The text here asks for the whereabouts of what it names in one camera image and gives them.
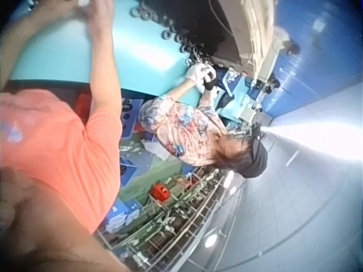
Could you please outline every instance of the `woman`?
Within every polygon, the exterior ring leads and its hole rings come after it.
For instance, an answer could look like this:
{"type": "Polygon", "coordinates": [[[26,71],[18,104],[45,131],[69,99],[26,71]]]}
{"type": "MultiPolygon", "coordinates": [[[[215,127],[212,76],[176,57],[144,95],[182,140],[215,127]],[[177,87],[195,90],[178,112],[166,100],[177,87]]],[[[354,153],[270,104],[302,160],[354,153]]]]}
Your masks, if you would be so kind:
{"type": "Polygon", "coordinates": [[[211,66],[203,63],[192,66],[181,85],[141,107],[140,124],[155,133],[173,156],[187,164],[213,165],[245,178],[257,177],[267,165],[266,149],[257,135],[238,139],[227,132],[213,106],[215,78],[211,66]],[[203,83],[205,91],[197,108],[176,102],[195,85],[204,89],[203,83]]]}

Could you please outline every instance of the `black cap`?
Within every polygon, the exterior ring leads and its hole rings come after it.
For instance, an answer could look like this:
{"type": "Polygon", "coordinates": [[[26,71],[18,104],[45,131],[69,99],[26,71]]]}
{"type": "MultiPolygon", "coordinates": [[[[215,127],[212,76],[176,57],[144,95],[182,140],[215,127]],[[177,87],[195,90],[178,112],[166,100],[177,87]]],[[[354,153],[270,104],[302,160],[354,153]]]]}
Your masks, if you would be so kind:
{"type": "Polygon", "coordinates": [[[252,163],[243,169],[238,169],[238,173],[246,179],[251,179],[260,176],[267,167],[267,150],[261,143],[259,138],[256,138],[252,147],[252,163]]]}

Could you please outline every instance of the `forearm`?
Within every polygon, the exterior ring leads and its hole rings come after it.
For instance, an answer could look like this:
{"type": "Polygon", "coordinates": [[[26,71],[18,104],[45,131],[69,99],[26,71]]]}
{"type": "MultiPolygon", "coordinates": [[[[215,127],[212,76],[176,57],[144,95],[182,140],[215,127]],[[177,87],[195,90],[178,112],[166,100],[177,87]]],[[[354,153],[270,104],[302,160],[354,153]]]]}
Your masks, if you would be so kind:
{"type": "Polygon", "coordinates": [[[121,89],[113,54],[111,34],[99,37],[94,41],[91,93],[96,109],[105,108],[118,116],[121,115],[121,89]]]}
{"type": "Polygon", "coordinates": [[[213,105],[212,91],[205,90],[202,97],[199,100],[199,107],[211,107],[213,105]]]}
{"type": "Polygon", "coordinates": [[[26,17],[11,25],[1,36],[1,90],[3,90],[10,74],[18,60],[20,53],[30,38],[40,30],[41,26],[35,24],[32,17],[26,17]]]}
{"type": "Polygon", "coordinates": [[[177,101],[180,97],[182,97],[187,91],[195,86],[195,82],[191,79],[187,78],[184,80],[182,84],[174,88],[168,93],[174,101],[177,101]]]}

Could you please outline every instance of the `floral shirt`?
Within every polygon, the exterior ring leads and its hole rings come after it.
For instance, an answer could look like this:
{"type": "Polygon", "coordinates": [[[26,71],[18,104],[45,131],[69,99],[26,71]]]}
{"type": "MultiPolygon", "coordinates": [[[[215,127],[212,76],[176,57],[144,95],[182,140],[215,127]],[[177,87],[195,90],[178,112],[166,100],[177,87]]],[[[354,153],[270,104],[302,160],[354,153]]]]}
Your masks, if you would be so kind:
{"type": "Polygon", "coordinates": [[[199,107],[176,103],[163,95],[147,101],[140,109],[139,122],[155,133],[160,143],[183,162],[202,166],[213,164],[210,134],[227,134],[213,100],[205,92],[199,107]]]}

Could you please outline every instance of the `salmon t-shirt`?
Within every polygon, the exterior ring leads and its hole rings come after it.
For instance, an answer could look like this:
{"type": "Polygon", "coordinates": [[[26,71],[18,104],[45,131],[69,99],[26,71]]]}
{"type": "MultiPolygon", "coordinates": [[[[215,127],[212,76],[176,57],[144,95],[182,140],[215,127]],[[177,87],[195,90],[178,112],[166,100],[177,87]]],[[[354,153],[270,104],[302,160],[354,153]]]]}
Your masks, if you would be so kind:
{"type": "Polygon", "coordinates": [[[96,110],[86,126],[46,90],[0,95],[1,167],[54,189],[94,232],[120,188],[121,120],[96,110]]]}

